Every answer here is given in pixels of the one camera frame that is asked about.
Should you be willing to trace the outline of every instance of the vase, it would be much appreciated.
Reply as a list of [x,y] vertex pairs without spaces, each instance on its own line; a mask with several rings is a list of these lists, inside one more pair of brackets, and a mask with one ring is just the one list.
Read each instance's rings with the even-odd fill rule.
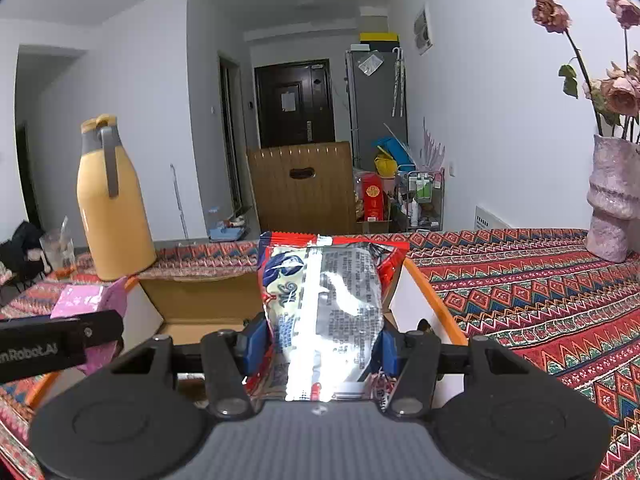
[[587,201],[593,206],[587,250],[610,262],[625,261],[630,221],[640,218],[638,146],[618,137],[594,136]]

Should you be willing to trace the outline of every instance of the pink snack package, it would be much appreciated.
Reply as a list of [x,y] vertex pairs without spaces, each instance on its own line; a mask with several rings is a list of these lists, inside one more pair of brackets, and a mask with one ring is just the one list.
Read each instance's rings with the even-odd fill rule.
[[[102,310],[115,310],[123,318],[127,311],[127,277],[111,285],[67,285],[60,294],[51,318],[72,317]],[[115,357],[117,342],[86,349],[86,363],[78,369],[86,375],[94,373]]]

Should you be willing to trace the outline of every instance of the patterned tablecloth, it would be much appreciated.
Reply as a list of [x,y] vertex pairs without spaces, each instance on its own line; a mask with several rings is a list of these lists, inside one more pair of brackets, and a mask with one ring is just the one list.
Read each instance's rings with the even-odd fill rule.
[[[605,262],[586,251],[585,236],[507,229],[370,238],[410,241],[409,256],[466,336],[494,338],[597,403],[612,427],[598,480],[640,479],[640,256]],[[253,270],[256,257],[252,242],[165,250],[141,277],[215,279]],[[90,274],[90,261],[81,262]],[[46,313],[63,287],[39,283],[0,314]],[[30,381],[0,386],[0,457],[33,480],[41,478],[25,446],[33,413],[21,402]]]

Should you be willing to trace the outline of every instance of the gray gripper base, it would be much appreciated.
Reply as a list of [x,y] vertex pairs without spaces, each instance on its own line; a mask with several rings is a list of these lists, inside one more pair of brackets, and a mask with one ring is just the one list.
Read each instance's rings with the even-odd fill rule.
[[215,427],[166,480],[469,480],[415,422],[373,402],[268,401],[243,422]]

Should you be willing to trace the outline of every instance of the refrigerator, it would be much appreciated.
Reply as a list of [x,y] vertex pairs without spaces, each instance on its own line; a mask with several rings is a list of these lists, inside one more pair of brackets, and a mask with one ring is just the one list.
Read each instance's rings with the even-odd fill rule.
[[[371,54],[382,60],[382,64],[371,75],[366,75],[359,65]],[[400,83],[398,81],[398,103],[396,115],[392,117],[394,105],[394,82],[396,76],[396,54],[393,52],[348,51],[347,94],[351,116],[351,149],[353,165],[367,171],[376,171],[375,158],[379,153],[375,142],[388,137],[391,128],[396,137],[407,144],[406,104],[400,116]]]

